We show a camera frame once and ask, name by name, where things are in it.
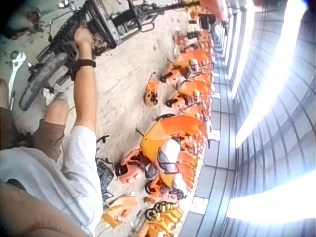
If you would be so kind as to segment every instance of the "tiled floor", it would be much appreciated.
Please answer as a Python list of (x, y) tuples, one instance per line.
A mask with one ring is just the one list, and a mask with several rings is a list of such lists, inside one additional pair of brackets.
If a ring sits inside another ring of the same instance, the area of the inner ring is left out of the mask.
[[(41, 10), (54, 6), (56, 3), (47, 1), (33, 0)], [(126, 2), (119, 5), (115, 0), (104, 1), (109, 12), (116, 12), (120, 9), (126, 9)], [(172, 3), (167, 0), (155, 1), (158, 5)], [(65, 10), (58, 10), (43, 17), (45, 24), (56, 15), (62, 14)], [(67, 16), (60, 18), (53, 25), (53, 32), (67, 19)], [(140, 33), (116, 49), (103, 54), (96, 59), (97, 67), (95, 69), (97, 81), (97, 137), (109, 135), (107, 143), (98, 151), (98, 157), (108, 157), (110, 161), (119, 161), (130, 150), (138, 147), (141, 140), (140, 135), (135, 133), (135, 128), (146, 132), (155, 122), (157, 116), (170, 113), (170, 109), (164, 105), (165, 101), (174, 93), (174, 89), (170, 86), (159, 86), (158, 104), (154, 107), (146, 107), (143, 103), (143, 94), (148, 79), (153, 71), (162, 73), (168, 66), (168, 60), (174, 58), (174, 44), (172, 35), (174, 30), (185, 30), (187, 20), (182, 11), (166, 12), (164, 16), (159, 16), (155, 21), (155, 29), (148, 33)], [(29, 42), (27, 35), (22, 36), (19, 40), (7, 40), (1, 38), (0, 45), (3, 50), (10, 53), (13, 50), (23, 51), (27, 55), (27, 60), (20, 68), (15, 90), (17, 101), (27, 84), (29, 73), (27, 71), (27, 63), (34, 63), (35, 56), (48, 45), (47, 33), (36, 33), (33, 36), (34, 43)], [(0, 77), (8, 80), (10, 78), (11, 69), (5, 62), (8, 57), (2, 54), (0, 59)], [(63, 85), (63, 89), (71, 85), (68, 81)], [(73, 87), (69, 87), (66, 91), (69, 98), (69, 106), (73, 107)], [(31, 107), (22, 112), (18, 108), (18, 103), (14, 106), (14, 115), (16, 124), (21, 131), (34, 131), (43, 117), (45, 111), (45, 102), (43, 96), (39, 95)], [(70, 110), (65, 135), (67, 136), (74, 124), (76, 113), (74, 109)], [(145, 210), (143, 197), (146, 196), (144, 191), (145, 179), (132, 184), (123, 185), (118, 183), (115, 178), (109, 185), (111, 192), (115, 197), (128, 194), (135, 191), (139, 198), (139, 206), (126, 219), (124, 225), (115, 228), (105, 228), (105, 224), (97, 227), (97, 236), (113, 236), (125, 237), (131, 230), (130, 221), (135, 219), (137, 212)]]

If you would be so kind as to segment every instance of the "wrench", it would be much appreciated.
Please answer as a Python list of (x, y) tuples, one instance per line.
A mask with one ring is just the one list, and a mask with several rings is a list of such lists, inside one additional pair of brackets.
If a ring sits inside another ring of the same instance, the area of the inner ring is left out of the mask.
[(16, 59), (12, 60), (12, 65), (13, 65), (13, 71), (10, 77), (9, 81), (9, 103), (10, 103), (10, 109), (13, 109), (13, 102), (14, 102), (14, 96), (15, 96), (15, 91), (13, 91), (13, 85), (15, 81), (15, 76), (19, 68), (22, 66), (23, 62), (26, 59), (25, 53), (19, 53)]

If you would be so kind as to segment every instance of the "bicycle wheel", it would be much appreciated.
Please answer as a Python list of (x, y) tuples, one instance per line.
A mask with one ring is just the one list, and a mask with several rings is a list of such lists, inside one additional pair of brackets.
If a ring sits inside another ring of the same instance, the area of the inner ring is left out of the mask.
[(20, 109), (26, 111), (31, 103), (34, 101), (37, 94), (40, 92), (44, 86), (47, 85), (48, 80), (51, 76), (68, 60), (66, 53), (58, 53), (51, 59), (49, 59), (41, 68), (39, 68), (33, 75), (29, 78), (29, 84), (25, 88), (19, 106)]

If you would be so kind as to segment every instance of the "white shirt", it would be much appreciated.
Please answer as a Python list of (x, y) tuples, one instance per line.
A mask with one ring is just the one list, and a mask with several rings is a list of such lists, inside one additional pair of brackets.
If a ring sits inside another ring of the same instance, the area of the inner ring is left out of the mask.
[(64, 148), (61, 170), (45, 153), (34, 148), (0, 151), (0, 179), (18, 180), (29, 194), (51, 203), (94, 236), (103, 212), (95, 163), (96, 136), (90, 129), (76, 126)]

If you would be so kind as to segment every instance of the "wrist strap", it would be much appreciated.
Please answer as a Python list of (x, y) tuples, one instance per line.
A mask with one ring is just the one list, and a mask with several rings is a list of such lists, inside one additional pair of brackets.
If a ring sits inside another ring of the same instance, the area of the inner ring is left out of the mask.
[(77, 61), (75, 61), (72, 68), (70, 69), (70, 76), (72, 81), (75, 81), (77, 71), (83, 66), (92, 66), (93, 68), (95, 68), (96, 63), (90, 59), (78, 59)]

